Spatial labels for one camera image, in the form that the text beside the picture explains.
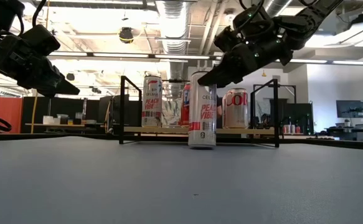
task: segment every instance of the tabletop surface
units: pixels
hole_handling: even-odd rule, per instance
[[[0,141],[0,223],[363,223],[363,150]]]

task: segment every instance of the metal frame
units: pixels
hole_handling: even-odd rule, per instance
[[[119,127],[119,144],[125,144],[125,141],[171,141],[171,142],[187,142],[188,138],[186,137],[163,137],[163,136],[142,136],[141,133],[138,133],[137,136],[135,135],[125,135],[125,86],[126,86],[126,81],[132,85],[133,87],[135,87],[138,91],[139,91],[139,95],[138,95],[138,99],[139,99],[139,118],[138,118],[138,124],[139,127],[141,127],[141,114],[142,114],[142,92],[141,90],[133,83],[131,82],[127,77],[122,76],[121,77],[121,83],[120,83],[120,87],[121,87],[121,93],[120,93],[120,127]],[[278,80],[277,79],[273,79],[271,81],[269,81],[268,83],[264,84],[261,88],[264,88],[265,86],[270,86],[270,84],[274,84],[273,86],[278,86]],[[275,103],[275,108],[276,110],[278,110],[278,88],[273,88],[274,89],[274,99],[276,99],[276,103]],[[253,107],[251,106],[251,109],[253,108],[253,111],[255,110],[254,106],[255,106],[255,95],[256,91],[252,92],[251,95],[253,95],[252,98],[252,102],[251,105],[253,105]],[[254,113],[251,113],[250,119],[254,119]],[[245,144],[274,144],[275,148],[278,148],[280,146],[280,129],[278,126],[278,120],[279,117],[278,115],[275,116],[275,121],[276,121],[276,126],[275,126],[275,131],[274,131],[274,139],[255,139],[253,137],[253,135],[250,135],[251,138],[249,139],[243,139],[243,138],[217,138],[217,143],[245,143]]]
[[[256,87],[258,87],[258,86],[263,86],[263,85],[260,85],[260,84],[254,84],[253,85],[253,91],[256,91]],[[288,90],[288,92],[290,92],[292,95],[293,95],[293,97],[294,97],[294,99],[295,99],[295,103],[298,103],[298,100],[297,100],[297,94],[296,94],[296,86],[295,85],[282,85],[282,84],[278,84],[278,87],[279,88],[281,88],[281,87],[285,87],[286,88],[286,90]],[[288,87],[292,87],[293,88],[293,93],[291,92],[291,90],[290,89],[288,89]]]

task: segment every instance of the shelf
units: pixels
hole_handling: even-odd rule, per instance
[[[188,128],[125,127],[125,132],[187,134]],[[216,130],[216,132],[217,132],[217,134],[268,134],[268,135],[274,135],[274,130],[269,130],[269,129],[218,129],[218,130]]]

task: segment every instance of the ceiling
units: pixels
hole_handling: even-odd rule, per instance
[[[205,25],[210,15],[210,6],[213,0],[198,0],[190,3],[187,54],[198,54]],[[242,12],[237,0],[225,0],[225,8],[234,15]],[[244,0],[249,6],[255,0]],[[26,5],[24,11],[25,29],[30,29],[32,15],[39,1],[22,0]],[[148,9],[139,10],[139,1],[112,1],[112,0],[51,0],[50,7],[43,7],[38,17],[38,23],[54,32],[61,43],[59,51],[76,52],[124,52],[163,54],[163,45],[156,38],[161,37],[160,17],[155,10],[155,3],[148,1]],[[295,15],[302,10],[298,1],[293,1],[283,15]],[[346,23],[341,21],[344,14],[353,14],[363,11],[363,1],[344,1],[336,10],[332,20],[325,22],[322,31],[339,33]],[[225,26],[230,25],[226,14],[215,14],[214,21],[220,17],[218,34]],[[122,27],[131,27],[134,41],[124,44],[119,39]],[[19,21],[14,20],[11,32],[18,33]],[[209,54],[213,55],[220,50],[211,44]],[[363,48],[346,47],[343,49],[317,49],[306,47],[295,52],[295,58],[338,58],[359,59],[363,57]],[[160,74],[163,79],[169,73],[168,62],[119,62],[99,60],[62,60],[56,59],[52,63],[64,74],[74,73],[76,79],[72,83],[76,86],[111,86],[107,88],[109,94],[116,93],[120,85],[120,75],[127,75],[138,86],[142,86],[144,74]],[[15,84],[14,80],[0,74],[0,84]],[[16,86],[7,86],[9,93],[31,94]],[[90,88],[82,89],[81,95],[96,95]]]

